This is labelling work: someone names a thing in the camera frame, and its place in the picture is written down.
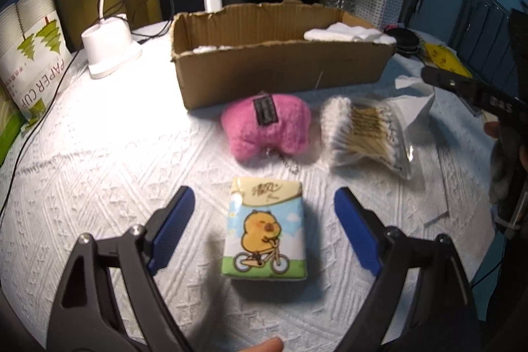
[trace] perforated basket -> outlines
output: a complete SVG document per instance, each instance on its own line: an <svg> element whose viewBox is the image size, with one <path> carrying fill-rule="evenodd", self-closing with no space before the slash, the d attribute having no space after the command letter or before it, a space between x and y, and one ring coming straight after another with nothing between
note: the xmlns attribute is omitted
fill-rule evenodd
<svg viewBox="0 0 528 352"><path fill-rule="evenodd" d="M354 15L383 30L398 22L403 0L357 0Z"/></svg>

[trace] desk lamp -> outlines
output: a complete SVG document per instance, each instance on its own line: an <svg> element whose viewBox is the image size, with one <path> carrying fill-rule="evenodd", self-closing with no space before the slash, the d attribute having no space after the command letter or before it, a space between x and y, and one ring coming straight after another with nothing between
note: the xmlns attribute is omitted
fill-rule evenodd
<svg viewBox="0 0 528 352"><path fill-rule="evenodd" d="M110 75L142 54L141 46L132 38L126 15L105 18L104 4L105 0L100 0L99 22L81 35L90 75L94 79Z"/></svg>

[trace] textured tablecloth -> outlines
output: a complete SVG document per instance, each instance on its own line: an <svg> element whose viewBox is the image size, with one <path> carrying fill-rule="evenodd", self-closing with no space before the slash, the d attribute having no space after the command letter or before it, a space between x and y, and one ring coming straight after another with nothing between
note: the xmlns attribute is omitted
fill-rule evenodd
<svg viewBox="0 0 528 352"><path fill-rule="evenodd" d="M350 186L384 223L408 234L451 235L468 276L474 275L493 238L486 196L492 142L455 96L436 92L429 125L434 140L415 142L423 175L410 182L374 163L329 173L317 160L315 132L294 176L278 159L236 163L218 122L221 108L184 109L169 38L143 47L139 60L102 80L82 74L57 100L20 163L0 234L0 275L5 295L40 342L78 235L121 235L168 203L182 184L196 193L195 214L155 280L197 351L237 350L272 336L292 352L333 350L373 283L335 217L340 186ZM391 94L395 77L418 75L420 68L396 55L376 85L301 96L316 108L334 93ZM19 137L0 170L1 201L21 144ZM219 275L229 188L239 175L303 182L307 281L262 284ZM424 226L421 211L435 204L446 205L449 214ZM415 275L408 276L387 339L401 330ZM127 330L140 337L117 271L113 279Z"/></svg>

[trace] screw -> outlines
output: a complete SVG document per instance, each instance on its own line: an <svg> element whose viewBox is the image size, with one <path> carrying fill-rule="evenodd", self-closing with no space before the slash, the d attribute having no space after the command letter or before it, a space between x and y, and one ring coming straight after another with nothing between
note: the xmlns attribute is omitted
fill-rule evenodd
<svg viewBox="0 0 528 352"><path fill-rule="evenodd" d="M401 231L397 227L387 227L386 235L390 238L399 238L401 236Z"/></svg>
<svg viewBox="0 0 528 352"><path fill-rule="evenodd" d="M90 242L90 235L88 233L83 233L79 236L79 243L85 245Z"/></svg>
<svg viewBox="0 0 528 352"><path fill-rule="evenodd" d="M139 236L143 232L143 226L141 224L134 224L129 230L133 236Z"/></svg>
<svg viewBox="0 0 528 352"><path fill-rule="evenodd" d="M440 234L438 237L440 238L440 243L445 245L449 245L451 243L451 238L447 234Z"/></svg>

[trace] pink plush toy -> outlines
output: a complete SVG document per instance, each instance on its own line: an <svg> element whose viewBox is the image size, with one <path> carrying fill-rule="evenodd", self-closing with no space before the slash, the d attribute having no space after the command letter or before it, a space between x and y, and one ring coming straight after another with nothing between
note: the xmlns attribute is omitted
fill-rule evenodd
<svg viewBox="0 0 528 352"><path fill-rule="evenodd" d="M234 102L222 113L222 127L231 152L248 160L272 147L282 154L299 154L308 146L312 114L301 99L287 94L258 95Z"/></svg>

